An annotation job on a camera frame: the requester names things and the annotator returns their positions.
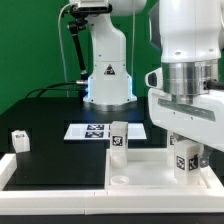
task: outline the white platform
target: white platform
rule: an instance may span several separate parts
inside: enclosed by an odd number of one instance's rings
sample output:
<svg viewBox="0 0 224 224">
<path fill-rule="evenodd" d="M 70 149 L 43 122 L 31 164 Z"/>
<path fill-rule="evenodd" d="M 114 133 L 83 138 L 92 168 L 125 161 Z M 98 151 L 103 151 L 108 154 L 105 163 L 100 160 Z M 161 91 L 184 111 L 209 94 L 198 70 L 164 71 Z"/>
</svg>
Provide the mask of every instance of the white platform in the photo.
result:
<svg viewBox="0 0 224 224">
<path fill-rule="evenodd" d="M 186 186 L 165 161 L 166 149 L 133 149 L 127 167 L 116 170 L 107 152 L 105 190 L 0 191 L 0 215 L 224 212 L 224 189 L 210 167 L 201 170 L 198 185 Z M 111 185 L 114 175 L 127 176 L 129 184 Z"/>
<path fill-rule="evenodd" d="M 2 191 L 17 168 L 16 155 L 6 154 L 0 161 L 0 191 Z"/>
</svg>

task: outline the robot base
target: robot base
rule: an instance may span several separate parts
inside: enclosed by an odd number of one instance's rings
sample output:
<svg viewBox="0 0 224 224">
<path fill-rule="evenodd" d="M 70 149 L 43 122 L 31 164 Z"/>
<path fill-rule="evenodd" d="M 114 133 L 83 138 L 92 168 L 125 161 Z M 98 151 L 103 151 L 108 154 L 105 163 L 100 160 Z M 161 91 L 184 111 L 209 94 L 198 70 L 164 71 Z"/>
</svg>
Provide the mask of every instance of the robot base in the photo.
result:
<svg viewBox="0 0 224 224">
<path fill-rule="evenodd" d="M 96 104 L 94 102 L 88 101 L 87 99 L 84 99 L 84 106 L 87 108 L 100 110 L 100 111 L 122 111 L 122 110 L 135 108 L 137 106 L 137 98 L 135 97 L 131 99 L 130 101 L 128 101 L 127 103 L 117 104 L 117 105 Z"/>
</svg>

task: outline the small white block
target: small white block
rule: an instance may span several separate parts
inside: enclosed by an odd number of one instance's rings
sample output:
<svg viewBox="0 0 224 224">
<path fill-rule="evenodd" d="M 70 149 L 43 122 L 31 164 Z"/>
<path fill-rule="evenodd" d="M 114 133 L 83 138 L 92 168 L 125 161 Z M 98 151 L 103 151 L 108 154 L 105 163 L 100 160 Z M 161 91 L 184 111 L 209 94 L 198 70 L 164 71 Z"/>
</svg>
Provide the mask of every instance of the small white block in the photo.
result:
<svg viewBox="0 0 224 224">
<path fill-rule="evenodd" d="M 183 140 L 175 142 L 175 178 L 184 184 L 196 184 L 200 178 L 200 143 Z"/>
<path fill-rule="evenodd" d="M 121 168 L 127 165 L 128 123 L 114 121 L 110 126 L 111 165 Z"/>
<path fill-rule="evenodd" d="M 12 132 L 12 144 L 16 153 L 30 151 L 30 140 L 25 131 Z"/>
</svg>

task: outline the metal cylinder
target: metal cylinder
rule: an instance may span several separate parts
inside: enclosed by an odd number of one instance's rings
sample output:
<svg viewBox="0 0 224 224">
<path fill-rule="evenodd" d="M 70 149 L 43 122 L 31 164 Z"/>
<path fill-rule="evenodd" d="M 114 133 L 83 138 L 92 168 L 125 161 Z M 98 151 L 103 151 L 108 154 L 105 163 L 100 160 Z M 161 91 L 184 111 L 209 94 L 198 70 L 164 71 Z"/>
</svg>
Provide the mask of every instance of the metal cylinder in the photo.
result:
<svg viewBox="0 0 224 224">
<path fill-rule="evenodd" d="M 219 80 L 219 60 L 187 63 L 162 63 L 163 90 L 173 95 L 172 101 L 192 104 L 193 96 L 208 93 L 204 82 Z"/>
<path fill-rule="evenodd" d="M 87 80 L 77 80 L 76 85 L 77 86 L 88 86 L 88 81 Z"/>
</svg>

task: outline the black cable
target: black cable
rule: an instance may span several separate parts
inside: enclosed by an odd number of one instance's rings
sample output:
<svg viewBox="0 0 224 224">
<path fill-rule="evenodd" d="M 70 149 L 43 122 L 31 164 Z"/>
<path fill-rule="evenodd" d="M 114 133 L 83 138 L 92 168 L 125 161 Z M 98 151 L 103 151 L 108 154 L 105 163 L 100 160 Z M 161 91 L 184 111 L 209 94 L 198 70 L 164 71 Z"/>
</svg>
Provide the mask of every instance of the black cable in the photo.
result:
<svg viewBox="0 0 224 224">
<path fill-rule="evenodd" d="M 78 91 L 78 89 L 70 88 L 70 89 L 54 89 L 54 88 L 42 88 L 42 89 L 35 89 L 30 91 L 26 96 L 25 99 L 27 99 L 32 93 L 35 93 L 37 91 L 44 91 L 44 93 L 48 90 L 53 90 L 53 91 Z"/>
<path fill-rule="evenodd" d="M 75 44 L 76 54 L 78 57 L 79 67 L 81 70 L 81 79 L 87 80 L 89 75 L 86 71 L 86 66 L 83 58 L 82 48 L 79 41 L 78 33 L 82 30 L 86 29 L 86 24 L 88 21 L 85 19 L 85 17 L 79 17 L 76 18 L 75 21 L 68 23 L 68 29 L 71 32 L 73 42 Z"/>
<path fill-rule="evenodd" d="M 224 83 L 215 80 L 209 80 L 206 84 L 207 89 L 224 90 Z"/>
<path fill-rule="evenodd" d="M 60 87 L 60 86 L 68 86 L 68 85 L 76 85 L 76 82 L 62 82 L 62 83 L 57 83 L 57 84 L 47 86 L 46 88 L 43 88 L 42 90 L 40 90 L 41 92 L 38 93 L 36 97 L 42 96 L 46 91 L 48 91 L 51 88 Z"/>
</svg>

